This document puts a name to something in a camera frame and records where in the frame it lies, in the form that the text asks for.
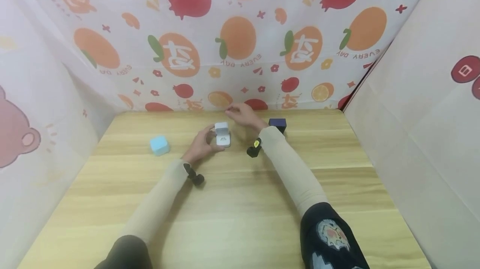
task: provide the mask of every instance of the black wrist strap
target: black wrist strap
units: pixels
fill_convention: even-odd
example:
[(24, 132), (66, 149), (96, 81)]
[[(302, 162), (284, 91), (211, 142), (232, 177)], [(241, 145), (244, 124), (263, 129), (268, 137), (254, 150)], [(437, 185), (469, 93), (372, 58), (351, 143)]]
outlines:
[(253, 143), (253, 146), (250, 146), (247, 149), (247, 155), (249, 155), (250, 158), (256, 158), (260, 152), (260, 149), (262, 149), (262, 139), (258, 137)]
[(199, 186), (205, 181), (205, 178), (201, 174), (197, 174), (195, 170), (193, 170), (192, 166), (188, 163), (183, 163), (183, 168), (188, 173), (188, 178), (193, 182), (195, 186)]

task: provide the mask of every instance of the open ring box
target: open ring box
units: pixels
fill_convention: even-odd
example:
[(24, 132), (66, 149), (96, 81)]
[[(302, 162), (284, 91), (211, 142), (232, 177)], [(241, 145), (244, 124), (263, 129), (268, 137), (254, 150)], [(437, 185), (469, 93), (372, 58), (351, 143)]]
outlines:
[(230, 147), (230, 130), (227, 122), (215, 123), (215, 133), (217, 133), (217, 145)]

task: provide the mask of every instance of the blue cube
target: blue cube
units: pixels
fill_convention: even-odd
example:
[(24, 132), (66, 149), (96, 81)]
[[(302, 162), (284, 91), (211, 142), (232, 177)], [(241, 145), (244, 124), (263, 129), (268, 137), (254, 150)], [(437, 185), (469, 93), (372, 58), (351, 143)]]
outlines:
[(283, 134), (287, 128), (287, 120), (285, 118), (270, 118), (268, 120), (268, 125), (277, 127), (278, 130)]
[(170, 145), (168, 145), (165, 136), (158, 136), (150, 140), (150, 148), (156, 156), (163, 155), (170, 151)]

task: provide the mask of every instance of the printed fabric wall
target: printed fabric wall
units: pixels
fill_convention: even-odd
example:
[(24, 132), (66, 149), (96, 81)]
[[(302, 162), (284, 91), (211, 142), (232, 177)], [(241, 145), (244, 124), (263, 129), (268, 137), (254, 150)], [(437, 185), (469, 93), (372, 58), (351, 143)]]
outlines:
[(480, 268), (478, 6), (420, 0), (345, 111), (438, 269)]
[(117, 112), (340, 107), (417, 1), (1, 0), (0, 268)]

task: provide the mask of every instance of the embroidered patch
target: embroidered patch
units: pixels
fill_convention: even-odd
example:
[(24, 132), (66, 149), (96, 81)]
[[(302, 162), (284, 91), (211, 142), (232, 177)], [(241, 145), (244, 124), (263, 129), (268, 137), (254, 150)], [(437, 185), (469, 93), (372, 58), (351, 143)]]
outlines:
[(330, 219), (325, 219), (317, 224), (317, 234), (320, 240), (326, 243), (329, 247), (340, 250), (347, 248), (350, 250), (350, 244), (344, 232), (338, 224)]
[(312, 253), (312, 269), (334, 269), (331, 263), (325, 262), (322, 255), (318, 256), (315, 252)]

